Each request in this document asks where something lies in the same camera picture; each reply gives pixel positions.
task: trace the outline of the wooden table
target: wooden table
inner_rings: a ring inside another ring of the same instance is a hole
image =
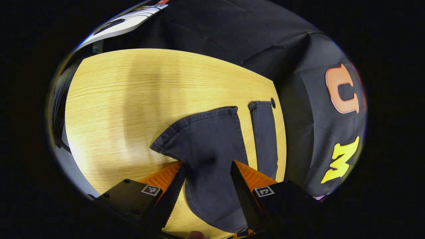
[[[69,146],[80,170],[99,192],[120,180],[139,180],[174,159],[149,149],[173,122],[223,106],[238,107],[250,167],[257,169],[248,103],[270,101],[278,142],[277,181],[283,180],[286,139],[273,82],[252,71],[204,55],[164,49],[129,49],[84,59],[72,80],[65,110]],[[163,229],[185,237],[232,233],[214,228],[189,209],[184,187]]]

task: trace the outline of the black screw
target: black screw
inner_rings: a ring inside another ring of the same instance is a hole
[[[134,215],[140,215],[141,214],[141,212],[137,209],[131,210],[131,213],[133,213]]]
[[[271,98],[270,101],[272,102],[273,109],[276,109],[275,99]]]

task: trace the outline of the light wood surface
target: light wood surface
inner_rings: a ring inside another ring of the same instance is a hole
[[[257,169],[248,103],[270,101],[278,142],[276,181],[283,180],[286,139],[273,82],[252,71],[204,55],[164,49],[129,49],[84,59],[72,80],[65,109],[69,146],[80,170],[99,192],[120,180],[139,180],[174,162],[149,149],[173,122],[223,106],[237,106],[250,167]],[[184,187],[163,229],[185,237],[232,233],[214,228],[189,209]]]

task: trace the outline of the yellow letter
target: yellow letter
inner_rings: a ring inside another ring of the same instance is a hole
[[[356,141],[351,144],[341,146],[340,144],[335,144],[334,152],[332,154],[332,159],[336,159],[338,156],[342,155],[339,159],[331,163],[331,167],[335,170],[329,169],[325,176],[322,179],[322,183],[327,182],[331,179],[337,177],[342,177],[348,170],[348,164],[346,162],[353,156],[359,145],[359,137],[357,136]]]

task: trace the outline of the dark fabric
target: dark fabric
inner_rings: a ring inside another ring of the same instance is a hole
[[[276,179],[278,142],[271,101],[254,101],[248,105],[254,131],[257,170]]]
[[[237,111],[236,106],[222,107],[182,118],[150,146],[189,165],[190,209],[211,226],[231,233],[247,226],[230,176],[233,160],[248,165]]]
[[[312,196],[336,189],[360,154],[366,127],[366,103],[360,80],[347,56],[319,29],[283,7],[263,0],[173,1],[136,30],[105,39],[104,51],[162,48],[215,57],[275,84],[286,132],[286,180]],[[326,88],[326,71],[346,66],[353,87],[340,86],[340,97],[356,92],[360,113],[339,114]],[[321,184],[333,162],[336,143],[360,137],[359,149],[342,178]]]

